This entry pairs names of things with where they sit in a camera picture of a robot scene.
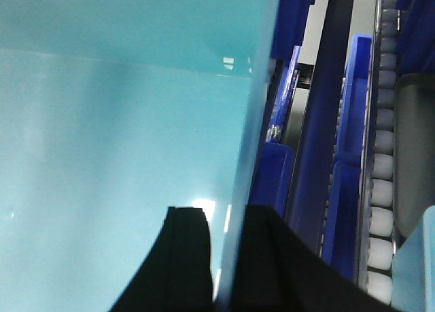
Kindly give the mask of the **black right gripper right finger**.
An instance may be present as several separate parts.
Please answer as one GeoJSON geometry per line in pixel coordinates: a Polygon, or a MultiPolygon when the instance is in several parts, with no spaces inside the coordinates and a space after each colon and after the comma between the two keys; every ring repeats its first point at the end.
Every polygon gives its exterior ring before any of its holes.
{"type": "Polygon", "coordinates": [[[316,256],[267,206],[245,210],[232,311],[392,311],[316,256]]]}

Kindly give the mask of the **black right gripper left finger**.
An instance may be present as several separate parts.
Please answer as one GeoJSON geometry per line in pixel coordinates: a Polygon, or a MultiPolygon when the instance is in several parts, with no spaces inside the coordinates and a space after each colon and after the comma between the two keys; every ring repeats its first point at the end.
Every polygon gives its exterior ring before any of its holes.
{"type": "Polygon", "coordinates": [[[202,209],[168,208],[149,254],[111,310],[213,310],[211,240],[202,209]]]}

